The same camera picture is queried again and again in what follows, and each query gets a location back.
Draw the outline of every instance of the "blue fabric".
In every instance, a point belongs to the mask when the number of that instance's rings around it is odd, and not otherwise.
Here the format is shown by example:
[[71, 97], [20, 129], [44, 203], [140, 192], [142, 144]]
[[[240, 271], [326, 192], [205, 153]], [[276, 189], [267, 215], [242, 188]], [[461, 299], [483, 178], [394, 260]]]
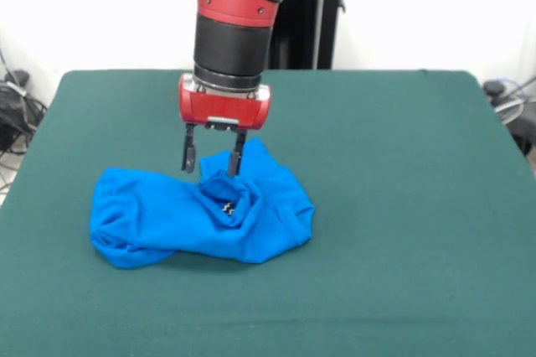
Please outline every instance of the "blue fabric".
[[[90, 241], [118, 268], [162, 261], [176, 251], [262, 263], [312, 236], [314, 207], [292, 173], [258, 139], [245, 144], [240, 175], [229, 152], [200, 162], [198, 184], [111, 168], [95, 186]], [[224, 207], [232, 203], [234, 213]]]

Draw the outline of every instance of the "black stand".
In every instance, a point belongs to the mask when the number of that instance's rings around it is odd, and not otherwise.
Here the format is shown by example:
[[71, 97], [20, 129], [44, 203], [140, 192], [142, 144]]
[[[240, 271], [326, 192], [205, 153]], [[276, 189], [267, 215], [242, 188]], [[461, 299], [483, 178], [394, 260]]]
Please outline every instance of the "black stand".
[[269, 68], [331, 69], [342, 0], [284, 0], [271, 38]]

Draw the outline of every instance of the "green felt surface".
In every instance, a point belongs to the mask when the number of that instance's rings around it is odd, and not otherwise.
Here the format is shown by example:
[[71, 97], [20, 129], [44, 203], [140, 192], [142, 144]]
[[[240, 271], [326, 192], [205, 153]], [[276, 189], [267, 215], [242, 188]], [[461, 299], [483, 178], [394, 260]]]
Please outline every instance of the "green felt surface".
[[[63, 79], [0, 210], [0, 356], [534, 356], [536, 182], [465, 73], [266, 73], [258, 135], [316, 205], [312, 240], [260, 266], [109, 266], [101, 172], [197, 178], [178, 77]], [[200, 130], [198, 155], [233, 141]]]

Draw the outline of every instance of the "green tablecloth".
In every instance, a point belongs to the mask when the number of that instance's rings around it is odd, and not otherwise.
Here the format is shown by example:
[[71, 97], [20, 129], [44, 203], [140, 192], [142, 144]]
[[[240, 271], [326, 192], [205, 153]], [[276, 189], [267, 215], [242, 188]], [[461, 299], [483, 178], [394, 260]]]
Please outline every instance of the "green tablecloth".
[[[196, 179], [178, 77], [62, 80], [0, 210], [0, 356], [534, 356], [536, 183], [465, 73], [266, 73], [259, 135], [316, 205], [313, 239], [261, 266], [109, 266], [88, 238], [101, 172]], [[200, 157], [233, 142], [196, 137]]]

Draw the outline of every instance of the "blue cloth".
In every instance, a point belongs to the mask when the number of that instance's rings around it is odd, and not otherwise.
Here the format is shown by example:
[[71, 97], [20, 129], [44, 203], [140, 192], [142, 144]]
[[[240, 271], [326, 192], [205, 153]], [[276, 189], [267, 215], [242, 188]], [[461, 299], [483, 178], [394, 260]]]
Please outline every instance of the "blue cloth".
[[262, 263], [308, 241], [314, 207], [290, 170], [253, 139], [245, 144], [240, 175], [231, 179], [229, 155], [202, 159], [198, 184], [106, 170], [95, 186], [91, 244], [111, 265], [129, 269], [176, 251]]

